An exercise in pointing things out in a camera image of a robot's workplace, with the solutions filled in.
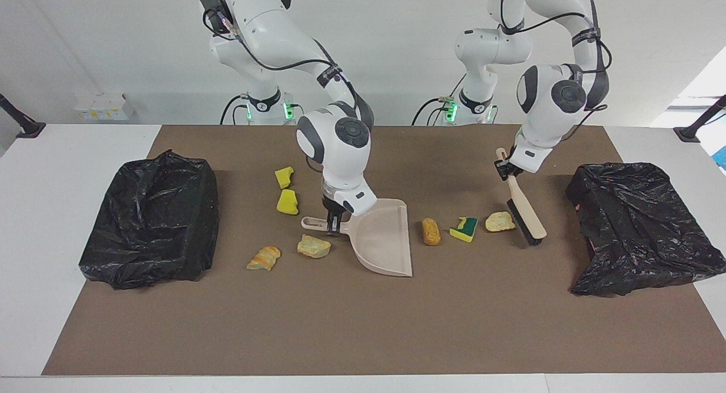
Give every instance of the garbage bag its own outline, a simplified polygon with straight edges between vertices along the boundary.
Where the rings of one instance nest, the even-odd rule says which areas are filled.
[[[219,226],[209,163],[168,150],[121,166],[78,265],[114,289],[196,280],[212,266]]]
[[[566,189],[592,261],[570,290],[626,295],[726,272],[724,256],[651,163],[582,165]]]

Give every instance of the brown mat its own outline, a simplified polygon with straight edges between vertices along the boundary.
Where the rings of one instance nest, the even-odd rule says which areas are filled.
[[[492,165],[516,126],[374,130],[366,178],[408,204],[413,278],[356,260],[347,238],[329,256],[296,253],[302,215],[324,217],[320,176],[286,127],[164,126],[150,156],[206,158],[220,184],[214,264],[198,282],[114,291],[88,282],[45,375],[359,375],[428,373],[701,373],[726,371],[726,343],[692,285],[627,297],[575,297],[588,265],[565,198],[581,163],[619,161],[606,132],[582,128],[520,184],[550,233],[528,248],[518,231],[479,228],[466,244],[442,230],[462,215],[505,210]],[[273,171],[293,166],[301,215],[275,211]],[[262,246],[282,258],[244,269]]]

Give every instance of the beige dustpan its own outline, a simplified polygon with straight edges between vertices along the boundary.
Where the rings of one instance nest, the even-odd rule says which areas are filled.
[[[327,231],[323,219],[303,217],[303,228]],[[358,261],[373,272],[412,277],[411,249],[406,204],[394,199],[378,199],[363,215],[340,224],[340,232],[351,238]]]

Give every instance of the hand brush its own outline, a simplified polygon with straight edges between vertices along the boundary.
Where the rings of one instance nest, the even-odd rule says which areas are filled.
[[[506,150],[504,148],[497,149],[497,158],[499,160],[506,159]],[[539,243],[542,243],[542,239],[547,237],[547,231],[542,226],[537,213],[532,209],[532,205],[529,204],[527,197],[524,196],[524,192],[519,189],[517,178],[510,175],[506,178],[506,183],[509,185],[509,191],[512,194],[512,198],[506,202],[506,205],[509,206],[516,225],[522,230],[530,246],[539,245]]]

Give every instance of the sponge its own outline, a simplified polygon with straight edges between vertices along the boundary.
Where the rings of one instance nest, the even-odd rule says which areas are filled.
[[[280,185],[280,189],[287,189],[288,186],[290,186],[290,176],[292,176],[293,173],[295,173],[295,171],[293,171],[292,166],[275,171],[275,177],[277,178],[277,183]]]
[[[453,238],[471,243],[474,240],[474,232],[476,224],[479,222],[475,217],[459,217],[459,225],[456,228],[450,228],[449,234]]]
[[[285,214],[298,214],[298,197],[295,191],[284,189],[280,193],[280,199],[277,201],[277,211]]]

